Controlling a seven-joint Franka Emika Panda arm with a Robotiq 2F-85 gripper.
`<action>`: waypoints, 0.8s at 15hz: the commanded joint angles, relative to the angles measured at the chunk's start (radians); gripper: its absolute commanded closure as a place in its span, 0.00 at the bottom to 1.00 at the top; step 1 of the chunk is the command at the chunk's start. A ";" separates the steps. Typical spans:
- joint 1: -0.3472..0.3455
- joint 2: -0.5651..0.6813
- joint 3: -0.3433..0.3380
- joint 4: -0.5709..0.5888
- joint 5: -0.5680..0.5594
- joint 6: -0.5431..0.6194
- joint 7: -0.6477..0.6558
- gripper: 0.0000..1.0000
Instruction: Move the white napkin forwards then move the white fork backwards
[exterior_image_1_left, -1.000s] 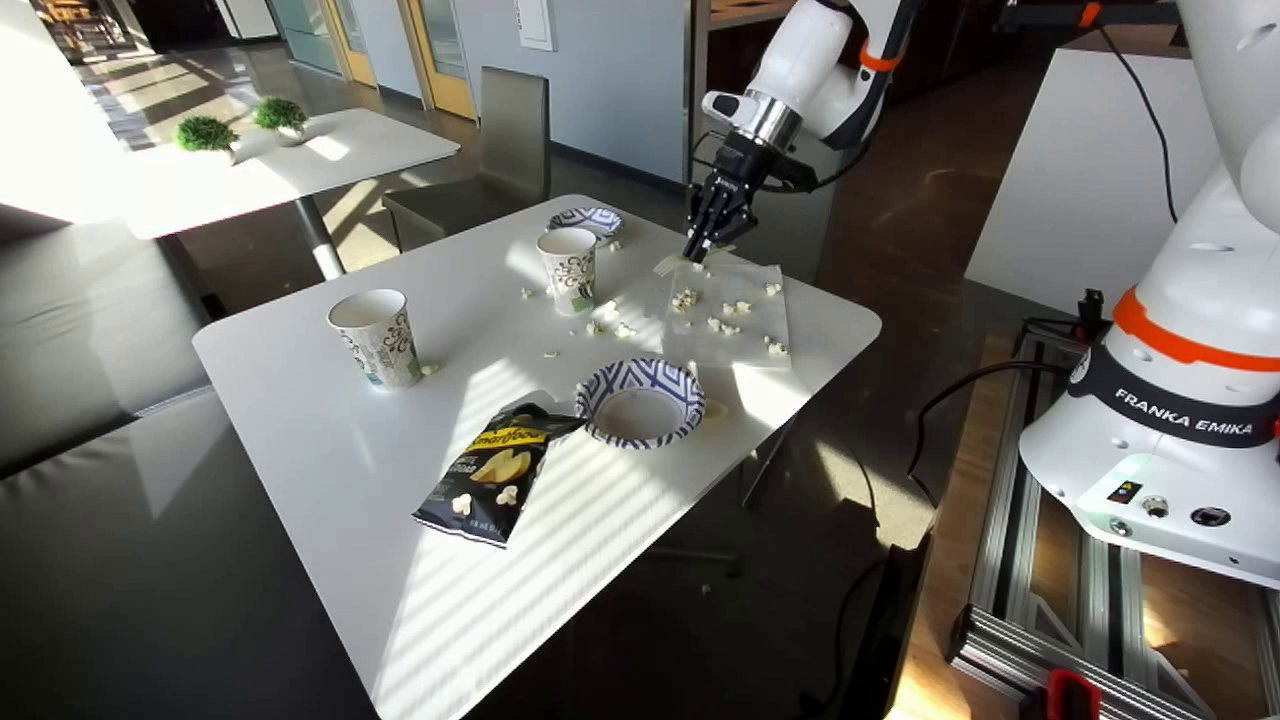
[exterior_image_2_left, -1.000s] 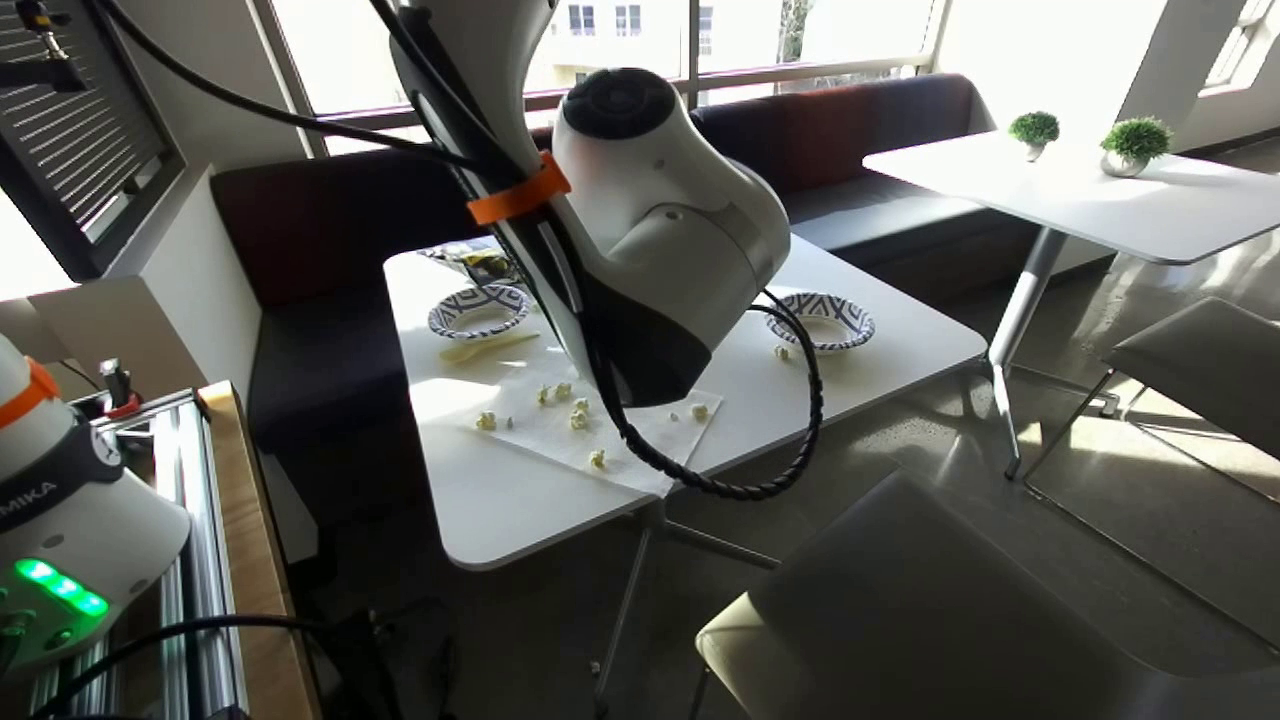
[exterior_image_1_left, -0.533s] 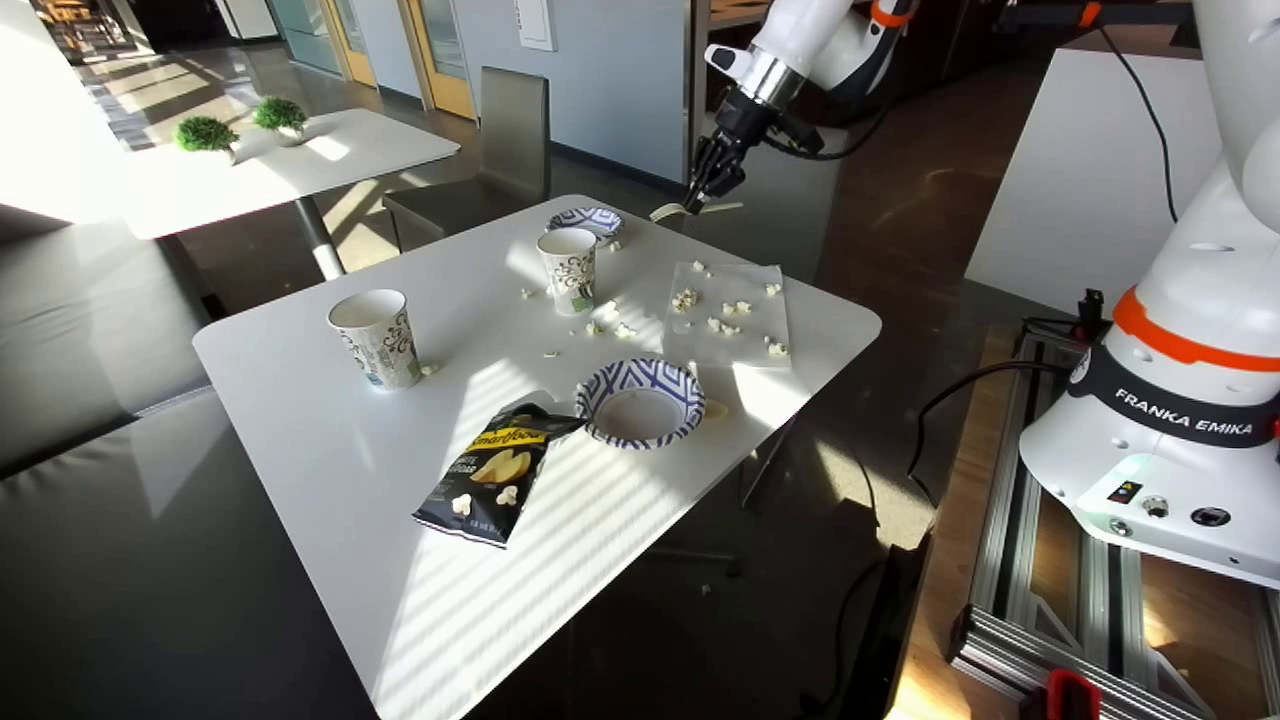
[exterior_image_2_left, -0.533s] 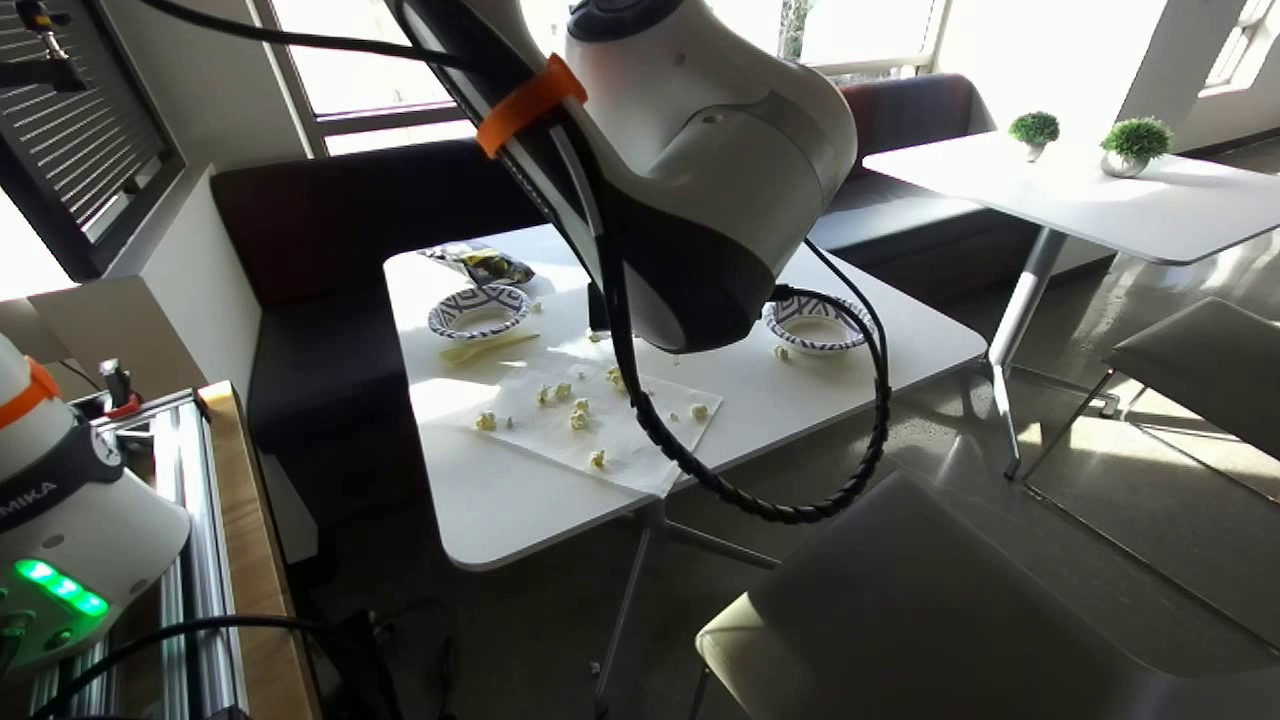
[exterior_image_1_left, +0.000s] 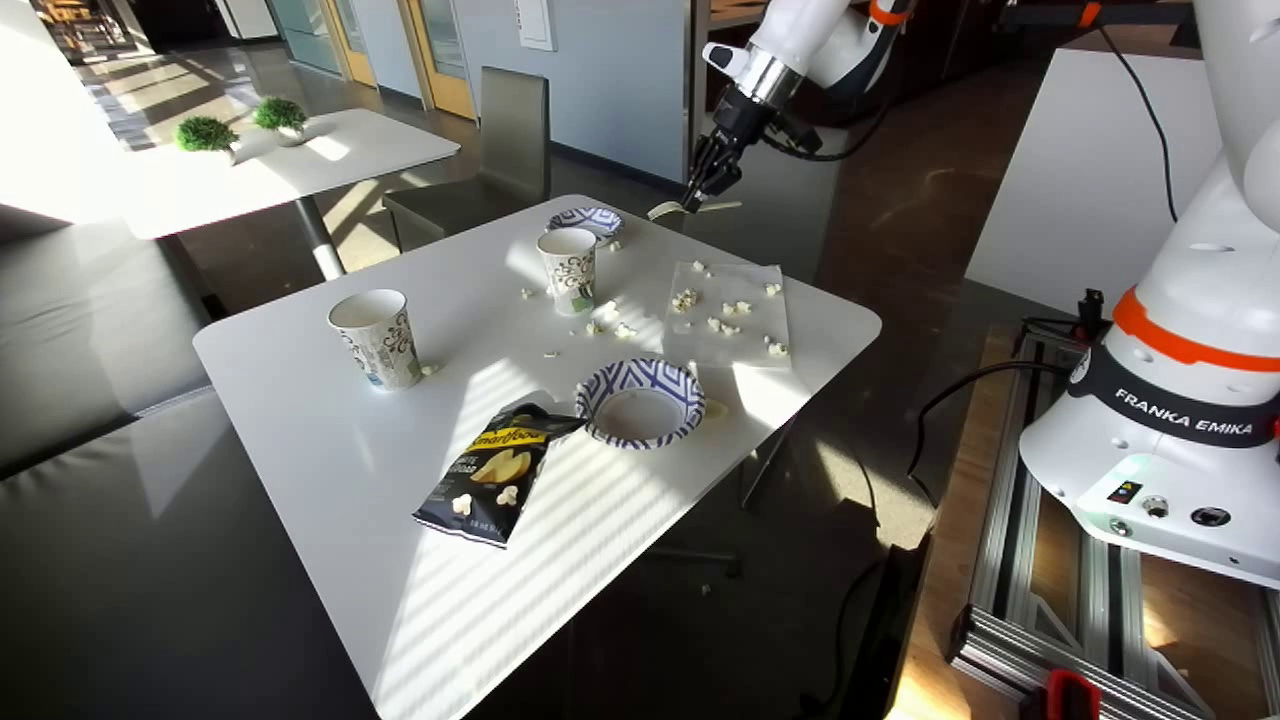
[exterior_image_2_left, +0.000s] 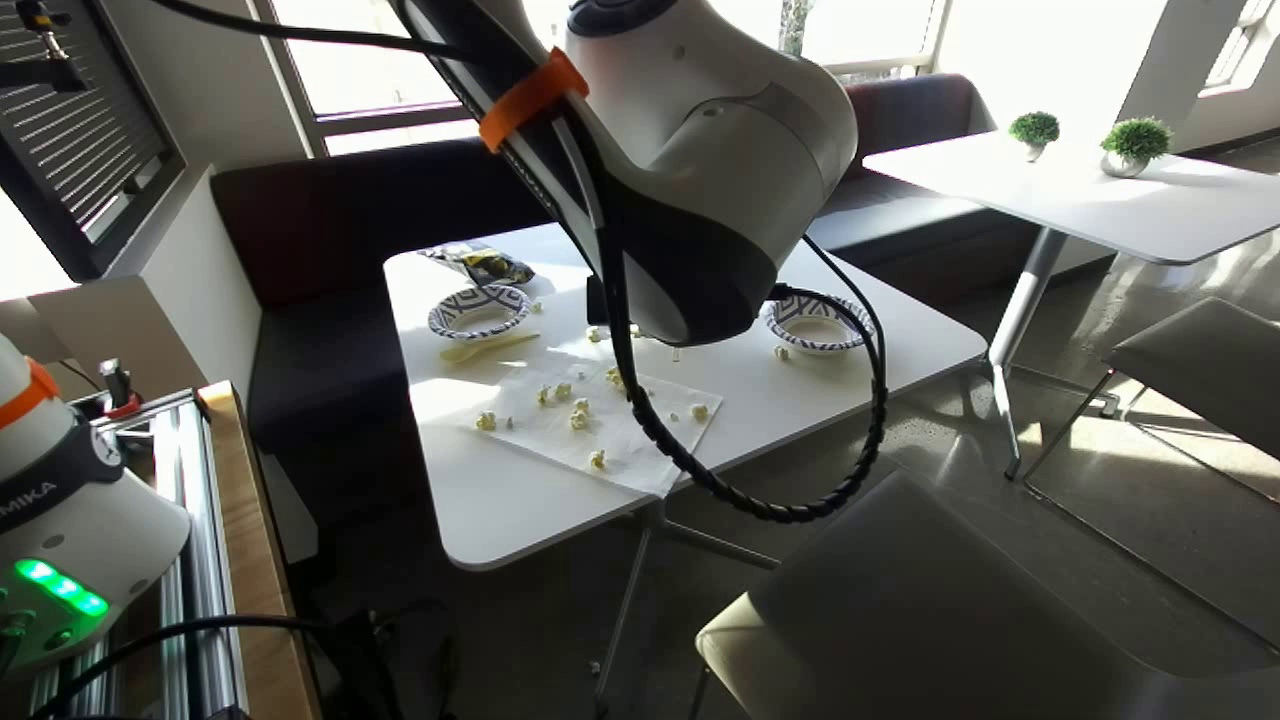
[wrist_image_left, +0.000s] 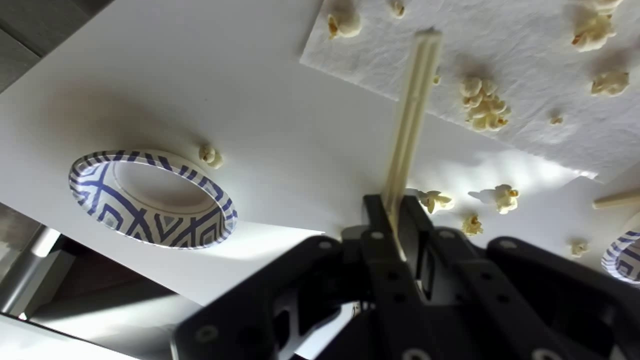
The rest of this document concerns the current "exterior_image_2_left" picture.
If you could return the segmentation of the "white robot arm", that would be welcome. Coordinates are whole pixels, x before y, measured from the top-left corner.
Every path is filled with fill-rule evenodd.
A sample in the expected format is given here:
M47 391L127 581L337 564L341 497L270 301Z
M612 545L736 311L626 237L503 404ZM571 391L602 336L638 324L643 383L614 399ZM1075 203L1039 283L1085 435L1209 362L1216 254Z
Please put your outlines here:
M854 152L843 89L708 0L396 0L409 43L559 220L609 304L671 347L753 330ZM96 644L186 550L193 518L0 341L0 622L28 672Z

